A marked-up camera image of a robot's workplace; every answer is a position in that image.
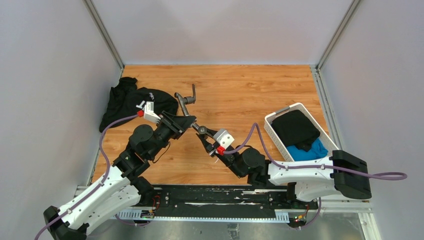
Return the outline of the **grey tee pipe fitting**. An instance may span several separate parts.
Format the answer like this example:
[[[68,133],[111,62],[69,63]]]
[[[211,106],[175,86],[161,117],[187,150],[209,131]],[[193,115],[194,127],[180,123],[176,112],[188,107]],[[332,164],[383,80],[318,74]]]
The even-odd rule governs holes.
[[[192,124],[190,125],[196,132],[199,131],[200,125],[197,123],[197,118],[195,116],[190,116],[192,118]]]

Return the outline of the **grey faucet with lever handle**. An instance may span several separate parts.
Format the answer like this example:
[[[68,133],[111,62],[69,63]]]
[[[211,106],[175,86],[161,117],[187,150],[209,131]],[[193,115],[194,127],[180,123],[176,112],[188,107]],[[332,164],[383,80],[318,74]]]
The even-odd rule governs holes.
[[[177,99],[179,106],[181,108],[182,114],[184,116],[189,116],[189,111],[186,105],[194,104],[196,102],[196,86],[192,84],[192,96],[182,96],[180,93],[175,92],[174,97]]]

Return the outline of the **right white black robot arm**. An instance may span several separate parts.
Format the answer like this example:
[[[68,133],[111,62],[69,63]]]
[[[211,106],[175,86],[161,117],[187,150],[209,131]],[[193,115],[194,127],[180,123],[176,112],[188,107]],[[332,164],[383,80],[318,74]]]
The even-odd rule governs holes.
[[[207,141],[198,134],[206,152],[221,160],[238,178],[247,178],[255,187],[287,185],[286,203],[294,209],[320,197],[342,195],[349,199],[368,200],[372,197],[367,163],[343,150],[331,156],[301,162],[282,162],[278,165],[249,147],[243,152],[220,155],[217,142]]]

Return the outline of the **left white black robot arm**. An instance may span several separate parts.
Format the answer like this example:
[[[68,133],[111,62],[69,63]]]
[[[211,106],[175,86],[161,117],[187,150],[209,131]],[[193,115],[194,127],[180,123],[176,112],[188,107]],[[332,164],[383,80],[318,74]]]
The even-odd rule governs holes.
[[[137,126],[126,149],[95,183],[60,207],[50,206],[44,213],[46,229],[55,240],[85,240],[97,227],[120,211],[150,205],[154,187],[141,174],[149,162],[191,128],[194,115],[177,116],[163,111],[156,128]]]

